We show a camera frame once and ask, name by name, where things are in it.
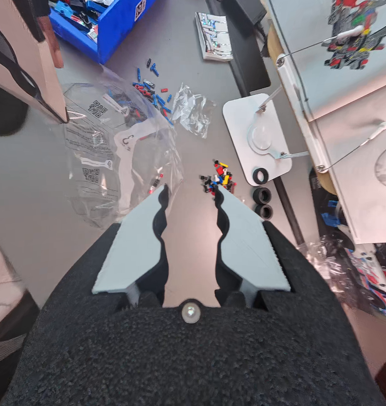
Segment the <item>pile of small mixed bricks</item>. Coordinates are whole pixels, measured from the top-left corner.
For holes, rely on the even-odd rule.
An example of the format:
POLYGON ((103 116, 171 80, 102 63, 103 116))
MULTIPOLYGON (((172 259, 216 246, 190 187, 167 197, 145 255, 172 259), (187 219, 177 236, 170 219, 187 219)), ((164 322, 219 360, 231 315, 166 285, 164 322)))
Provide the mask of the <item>pile of small mixed bricks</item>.
POLYGON ((215 189, 221 186, 231 194, 234 194, 237 183, 233 179, 232 173, 229 171, 229 166, 220 162, 219 160, 213 161, 213 175, 200 175, 202 188, 205 193, 215 196, 215 189))

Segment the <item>pile of blue black pins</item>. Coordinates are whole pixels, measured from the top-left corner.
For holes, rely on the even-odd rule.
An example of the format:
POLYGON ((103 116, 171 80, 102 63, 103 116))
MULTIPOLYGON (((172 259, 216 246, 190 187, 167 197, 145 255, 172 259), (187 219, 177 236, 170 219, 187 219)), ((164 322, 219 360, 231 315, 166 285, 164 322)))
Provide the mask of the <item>pile of blue black pins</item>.
POLYGON ((132 86, 173 126, 171 121, 172 110, 167 106, 172 98, 168 88, 156 88, 154 82, 143 79, 139 67, 136 68, 136 79, 137 81, 133 82, 132 86))

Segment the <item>white booklet holder stand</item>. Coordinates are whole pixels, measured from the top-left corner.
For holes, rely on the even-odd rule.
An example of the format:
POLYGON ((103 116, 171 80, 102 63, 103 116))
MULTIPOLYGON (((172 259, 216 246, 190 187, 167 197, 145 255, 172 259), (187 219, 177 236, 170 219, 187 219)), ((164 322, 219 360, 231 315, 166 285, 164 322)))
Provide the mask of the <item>white booklet holder stand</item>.
MULTIPOLYGON (((386 40, 379 32, 368 38, 377 47, 363 50, 364 70, 330 70, 322 66, 323 54, 303 51, 288 55, 278 68, 283 89, 296 114, 309 155, 318 173, 330 172, 336 190, 357 187, 386 194, 386 40)), ((259 105, 266 94, 248 96, 223 106, 238 158, 250 185, 255 169, 265 168, 269 180, 287 173, 294 155, 288 155, 275 106, 259 105)))

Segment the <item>blue plastic bin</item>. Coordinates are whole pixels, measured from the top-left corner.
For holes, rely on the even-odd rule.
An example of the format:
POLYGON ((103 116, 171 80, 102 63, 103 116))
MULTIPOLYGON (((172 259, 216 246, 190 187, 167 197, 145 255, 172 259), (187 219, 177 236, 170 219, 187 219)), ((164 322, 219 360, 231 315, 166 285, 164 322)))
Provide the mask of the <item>blue plastic bin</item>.
POLYGON ((64 14, 59 13, 57 6, 52 7, 49 16, 57 36, 94 62, 105 64, 154 3, 155 0, 114 1, 96 20, 96 40, 89 38, 88 32, 81 31, 70 23, 64 14))

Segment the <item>large clear plastic bag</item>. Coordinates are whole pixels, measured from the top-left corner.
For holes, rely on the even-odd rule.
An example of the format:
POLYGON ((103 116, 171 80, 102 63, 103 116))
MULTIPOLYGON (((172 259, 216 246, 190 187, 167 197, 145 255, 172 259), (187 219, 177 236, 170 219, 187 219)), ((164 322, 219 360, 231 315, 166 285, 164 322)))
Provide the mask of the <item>large clear plastic bag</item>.
POLYGON ((103 68, 92 83, 68 85, 64 99, 68 199, 84 221, 106 229, 163 184, 173 199, 184 177, 176 131, 148 97, 103 68))

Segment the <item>black power adapter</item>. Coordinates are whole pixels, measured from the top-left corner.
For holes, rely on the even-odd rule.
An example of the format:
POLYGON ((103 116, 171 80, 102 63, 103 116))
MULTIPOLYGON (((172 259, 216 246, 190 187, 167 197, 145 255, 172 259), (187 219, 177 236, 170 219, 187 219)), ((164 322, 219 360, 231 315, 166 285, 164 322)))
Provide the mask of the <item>black power adapter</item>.
POLYGON ((254 27, 267 14, 260 0, 222 0, 221 6, 235 22, 254 27))

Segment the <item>open instruction booklet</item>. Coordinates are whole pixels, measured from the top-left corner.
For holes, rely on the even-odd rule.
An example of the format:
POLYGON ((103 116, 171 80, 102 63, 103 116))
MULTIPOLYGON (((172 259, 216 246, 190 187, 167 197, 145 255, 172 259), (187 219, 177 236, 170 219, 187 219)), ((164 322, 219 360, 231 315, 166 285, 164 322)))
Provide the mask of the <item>open instruction booklet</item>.
POLYGON ((353 241, 386 243, 386 1, 266 1, 276 65, 353 241))

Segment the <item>small clear plastic bag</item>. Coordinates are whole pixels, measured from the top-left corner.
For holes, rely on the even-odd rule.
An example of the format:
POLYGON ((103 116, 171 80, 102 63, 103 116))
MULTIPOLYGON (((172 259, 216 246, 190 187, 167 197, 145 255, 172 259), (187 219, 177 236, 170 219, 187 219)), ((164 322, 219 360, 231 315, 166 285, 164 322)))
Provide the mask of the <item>small clear plastic bag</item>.
POLYGON ((217 104, 205 95, 194 94, 188 85, 181 84, 174 96, 171 122, 202 139, 207 138, 211 118, 217 104))

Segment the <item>colourful printed box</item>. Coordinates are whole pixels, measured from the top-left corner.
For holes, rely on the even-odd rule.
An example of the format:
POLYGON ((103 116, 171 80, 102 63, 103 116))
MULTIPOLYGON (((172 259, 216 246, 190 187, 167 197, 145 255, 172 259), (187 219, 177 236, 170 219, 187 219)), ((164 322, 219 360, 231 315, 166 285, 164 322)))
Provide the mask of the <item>colourful printed box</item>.
POLYGON ((344 250, 371 307, 386 316, 386 243, 356 244, 344 250))

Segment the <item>crumpled clear plastic bag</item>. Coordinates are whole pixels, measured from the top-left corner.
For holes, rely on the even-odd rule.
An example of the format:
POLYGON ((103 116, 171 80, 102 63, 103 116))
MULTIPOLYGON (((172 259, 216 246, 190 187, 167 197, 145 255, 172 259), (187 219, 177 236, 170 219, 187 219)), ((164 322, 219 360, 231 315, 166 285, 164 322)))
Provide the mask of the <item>crumpled clear plastic bag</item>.
POLYGON ((299 250, 327 282, 341 304, 386 321, 386 316, 371 307, 362 292, 357 271, 344 250, 351 249, 353 245, 352 240, 336 231, 316 242, 304 244, 299 250))

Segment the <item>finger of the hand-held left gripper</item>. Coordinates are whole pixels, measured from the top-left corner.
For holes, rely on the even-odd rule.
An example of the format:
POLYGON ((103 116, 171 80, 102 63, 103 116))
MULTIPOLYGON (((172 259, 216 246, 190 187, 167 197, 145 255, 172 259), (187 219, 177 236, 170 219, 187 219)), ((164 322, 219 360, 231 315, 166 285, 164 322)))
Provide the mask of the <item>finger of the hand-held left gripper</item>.
POLYGON ((34 13, 32 1, 0 1, 0 51, 9 58, 15 54, 18 64, 38 84, 45 102, 62 108, 62 88, 47 39, 34 13))
POLYGON ((66 106, 53 108, 43 99, 35 80, 18 64, 15 54, 9 58, 0 51, 0 88, 24 103, 48 114, 60 123, 66 123, 66 106))

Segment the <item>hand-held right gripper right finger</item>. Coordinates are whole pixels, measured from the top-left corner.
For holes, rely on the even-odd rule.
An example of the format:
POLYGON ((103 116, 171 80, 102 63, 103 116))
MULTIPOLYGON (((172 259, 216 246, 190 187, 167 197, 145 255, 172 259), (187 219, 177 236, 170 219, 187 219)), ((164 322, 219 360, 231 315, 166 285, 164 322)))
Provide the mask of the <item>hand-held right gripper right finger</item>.
POLYGON ((245 307, 256 307, 261 292, 291 292, 264 221, 222 186, 215 189, 217 243, 215 275, 220 306, 238 294, 245 307))

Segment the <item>grey desk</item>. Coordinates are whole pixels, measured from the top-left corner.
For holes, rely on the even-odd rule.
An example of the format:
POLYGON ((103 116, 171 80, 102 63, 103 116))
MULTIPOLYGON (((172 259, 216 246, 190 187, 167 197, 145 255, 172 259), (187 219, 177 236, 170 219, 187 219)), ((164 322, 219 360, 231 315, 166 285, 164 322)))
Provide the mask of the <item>grey desk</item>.
POLYGON ((220 306, 217 208, 198 180, 200 160, 225 159, 219 144, 180 156, 163 306, 93 295, 125 216, 99 229, 74 211, 65 123, 30 113, 40 124, 0 137, 0 364, 14 366, 3 405, 386 405, 336 296, 271 222, 291 292, 220 306))

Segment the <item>heap of mixed toy parts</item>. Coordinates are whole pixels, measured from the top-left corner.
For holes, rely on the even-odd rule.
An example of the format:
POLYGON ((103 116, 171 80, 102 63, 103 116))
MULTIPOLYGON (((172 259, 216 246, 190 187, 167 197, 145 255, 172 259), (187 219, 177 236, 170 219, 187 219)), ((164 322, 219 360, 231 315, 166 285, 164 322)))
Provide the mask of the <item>heap of mixed toy parts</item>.
POLYGON ((52 11, 94 43, 98 42, 98 19, 112 3, 112 0, 48 1, 52 11))

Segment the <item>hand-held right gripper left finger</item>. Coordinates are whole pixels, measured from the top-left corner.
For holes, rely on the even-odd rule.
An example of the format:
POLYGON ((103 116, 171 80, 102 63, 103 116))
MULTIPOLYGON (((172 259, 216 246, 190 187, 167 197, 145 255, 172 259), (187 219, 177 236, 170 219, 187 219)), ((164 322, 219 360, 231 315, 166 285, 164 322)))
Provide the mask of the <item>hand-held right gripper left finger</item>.
POLYGON ((143 297, 163 306, 169 263, 162 234, 169 187, 160 186, 120 222, 91 293, 125 294, 131 306, 143 297))

